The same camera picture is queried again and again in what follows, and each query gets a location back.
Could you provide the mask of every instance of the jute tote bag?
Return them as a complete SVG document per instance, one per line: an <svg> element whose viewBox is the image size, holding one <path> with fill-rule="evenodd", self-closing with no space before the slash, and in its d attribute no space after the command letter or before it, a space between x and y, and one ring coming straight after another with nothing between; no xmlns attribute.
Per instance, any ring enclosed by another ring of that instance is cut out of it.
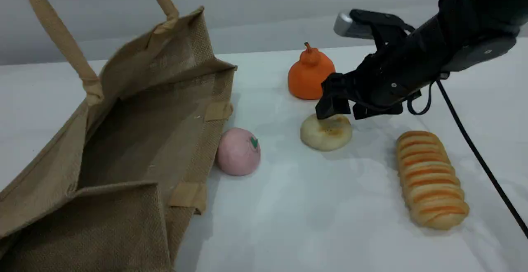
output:
<svg viewBox="0 0 528 272"><path fill-rule="evenodd" d="M171 270L205 209L236 67L213 55L203 7L180 18L156 1L166 22L97 76L50 3L29 0L87 96L0 193L0 271Z"/></svg>

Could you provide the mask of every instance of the pink bun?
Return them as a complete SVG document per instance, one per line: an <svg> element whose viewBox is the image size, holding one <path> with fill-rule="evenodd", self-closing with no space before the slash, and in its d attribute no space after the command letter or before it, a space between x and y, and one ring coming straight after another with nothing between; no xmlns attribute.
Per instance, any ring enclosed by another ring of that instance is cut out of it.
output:
<svg viewBox="0 0 528 272"><path fill-rule="evenodd" d="M217 151L218 167L226 174L244 176L255 171L260 163L260 144L249 131L232 128L226 131Z"/></svg>

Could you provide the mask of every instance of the white table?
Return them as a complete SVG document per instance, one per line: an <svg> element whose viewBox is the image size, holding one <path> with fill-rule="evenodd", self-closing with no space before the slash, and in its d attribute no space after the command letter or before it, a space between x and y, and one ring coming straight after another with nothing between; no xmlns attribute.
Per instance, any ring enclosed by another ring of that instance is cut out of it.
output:
<svg viewBox="0 0 528 272"><path fill-rule="evenodd" d="M373 50L323 51L338 71L350 71ZM528 40L522 39L506 56L453 74L445 87L481 154L528 221L526 50ZM285 83L299 53L219 55L239 65L235 112L226 128L252 131L262 146L262 163L242 178L213 169L209 208L191 222L176 262L179 272L526 271L528 240L436 87L428 114L352 121L351 143L318 152L299 139L300 124L316 103L294 99ZM91 63L96 71L103 64ZM65 63L0 67L0 189L33 159L83 96ZM425 100L416 101L417 110ZM394 143L410 129L436 133L457 169L471 212L450 231L420 228L409 220Z"/></svg>

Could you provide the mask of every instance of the black cable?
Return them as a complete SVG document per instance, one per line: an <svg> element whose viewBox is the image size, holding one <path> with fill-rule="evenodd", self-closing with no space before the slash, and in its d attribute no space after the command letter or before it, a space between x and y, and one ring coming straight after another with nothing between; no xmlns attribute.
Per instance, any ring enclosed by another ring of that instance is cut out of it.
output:
<svg viewBox="0 0 528 272"><path fill-rule="evenodd" d="M429 108L431 108L431 87L433 84L434 81L430 82L429 84L429 97L427 99L427 105L426 108L424 108L424 110L422 110L421 112L416 112L416 110L413 108L414 99L407 100L407 110L409 110L412 115L424 115L426 114L426 112L428 112Z"/></svg>
<svg viewBox="0 0 528 272"><path fill-rule="evenodd" d="M445 103L447 104L447 107L449 107L449 110L451 114L453 115L453 118L458 128L460 129L460 132L462 133L462 135L464 136L464 139L466 139L467 144L471 148L471 151L473 151L473 153L475 154L475 157L477 158L477 160L479 160L478 162L481 164L482 168L484 169L484 172L486 172L486 174L490 178L491 182L493 183L493 186L495 186L495 189L497 190L498 194L500 195L500 197L502 198L502 200L508 207L509 211L511 212L511 215L513 215L513 217L517 221L517 224L519 224L519 227L521 227L521 229L523 230L524 236L528 238L528 227L524 223L519 213L517 213L517 210L515 209L513 204L508 199L508 196L506 196L506 193L502 190L502 187L500 187L500 184L498 183L498 181L493 176L493 173L490 170L490 167L488 167L488 165L482 158L481 154L478 152L477 148L475 147L475 145L469 138L469 135L467 134L466 129L464 129L464 126L462 125L462 122L460 121L460 118L458 117L457 112L455 111L455 108L453 107L453 104L451 103L451 100L447 96L446 90L443 88L442 82L440 82L440 80L437 80L436 83L438 84L438 88L440 88L442 96L445 99Z"/></svg>

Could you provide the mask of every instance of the white wall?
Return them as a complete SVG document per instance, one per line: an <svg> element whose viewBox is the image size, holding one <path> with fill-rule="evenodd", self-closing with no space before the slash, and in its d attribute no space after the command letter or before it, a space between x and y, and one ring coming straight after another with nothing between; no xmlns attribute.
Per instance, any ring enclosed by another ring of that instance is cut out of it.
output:
<svg viewBox="0 0 528 272"><path fill-rule="evenodd" d="M108 58L144 33L164 14L155 0L49 0L88 59ZM400 15L419 25L437 11L438 0L173 0L186 14L205 6L216 53L293 50L369 44L332 31L342 9L358 7ZM27 0L0 0L0 64L62 60Z"/></svg>

